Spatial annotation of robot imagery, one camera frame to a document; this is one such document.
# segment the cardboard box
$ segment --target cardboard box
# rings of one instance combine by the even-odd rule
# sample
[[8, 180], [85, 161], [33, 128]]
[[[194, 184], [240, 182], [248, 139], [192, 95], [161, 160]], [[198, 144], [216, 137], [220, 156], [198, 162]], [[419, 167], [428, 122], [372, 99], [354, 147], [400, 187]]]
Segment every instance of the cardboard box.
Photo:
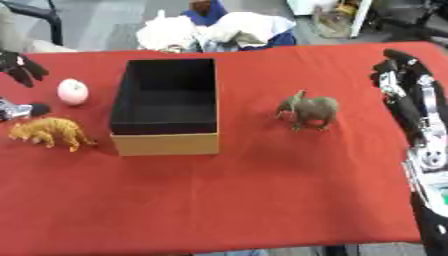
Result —
[[110, 118], [119, 154], [217, 154], [216, 92], [212, 59], [129, 61]]

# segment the gray floor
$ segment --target gray floor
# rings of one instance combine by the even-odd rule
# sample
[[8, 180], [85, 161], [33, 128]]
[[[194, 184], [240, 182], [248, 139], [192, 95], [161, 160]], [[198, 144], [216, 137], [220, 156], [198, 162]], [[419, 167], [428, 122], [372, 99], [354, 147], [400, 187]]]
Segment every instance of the gray floor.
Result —
[[[46, 0], [11, 0], [35, 6], [46, 6]], [[187, 0], [54, 0], [64, 25], [65, 45], [83, 51], [136, 49], [135, 31], [144, 21], [155, 17], [157, 10], [165, 9], [175, 16], [188, 5]], [[286, 0], [222, 0], [229, 11], [252, 11], [281, 15], [293, 19]], [[299, 44], [335, 44], [380, 42], [387, 33], [369, 33], [355, 40], [329, 40], [317, 36], [308, 18], [297, 20], [295, 35]], [[30, 37], [46, 39], [49, 27], [44, 21], [17, 16], [20, 32]], [[405, 243], [364, 245], [363, 255], [422, 256], [422, 247]], [[273, 256], [309, 256], [309, 248], [270, 250]]]

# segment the pink ball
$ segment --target pink ball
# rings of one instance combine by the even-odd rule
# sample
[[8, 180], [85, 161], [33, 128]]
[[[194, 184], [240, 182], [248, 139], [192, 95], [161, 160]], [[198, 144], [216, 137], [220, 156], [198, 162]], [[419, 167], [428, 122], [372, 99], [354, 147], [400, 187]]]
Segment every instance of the pink ball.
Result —
[[58, 96], [64, 103], [77, 106], [87, 100], [89, 90], [85, 84], [69, 78], [59, 84]]

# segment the toy tiger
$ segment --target toy tiger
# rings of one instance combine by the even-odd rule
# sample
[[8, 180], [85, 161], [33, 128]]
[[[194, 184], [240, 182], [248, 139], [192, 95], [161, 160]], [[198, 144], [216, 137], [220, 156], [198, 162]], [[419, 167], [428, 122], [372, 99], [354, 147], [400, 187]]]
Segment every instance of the toy tiger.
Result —
[[54, 147], [54, 135], [59, 135], [70, 145], [70, 152], [78, 150], [81, 139], [87, 145], [96, 145], [96, 142], [88, 139], [78, 124], [63, 118], [42, 118], [31, 121], [26, 124], [15, 124], [9, 132], [11, 139], [22, 139], [27, 141], [31, 139], [34, 144], [44, 142], [47, 148]]

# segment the office chair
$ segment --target office chair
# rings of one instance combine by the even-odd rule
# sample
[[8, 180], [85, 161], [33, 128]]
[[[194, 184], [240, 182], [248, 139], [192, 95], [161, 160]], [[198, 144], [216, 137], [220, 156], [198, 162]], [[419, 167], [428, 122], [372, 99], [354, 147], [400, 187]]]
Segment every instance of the office chair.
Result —
[[384, 25], [399, 28], [393, 31], [388, 41], [425, 40], [441, 43], [434, 37], [448, 39], [448, 27], [443, 25], [446, 21], [435, 14], [447, 6], [448, 0], [377, 1], [373, 5], [369, 23], [379, 30]]
[[0, 0], [0, 2], [8, 6], [13, 13], [46, 20], [50, 24], [51, 28], [51, 41], [53, 44], [62, 46], [62, 21], [57, 14], [53, 0], [47, 0], [50, 7], [49, 9], [15, 3], [11, 0]]

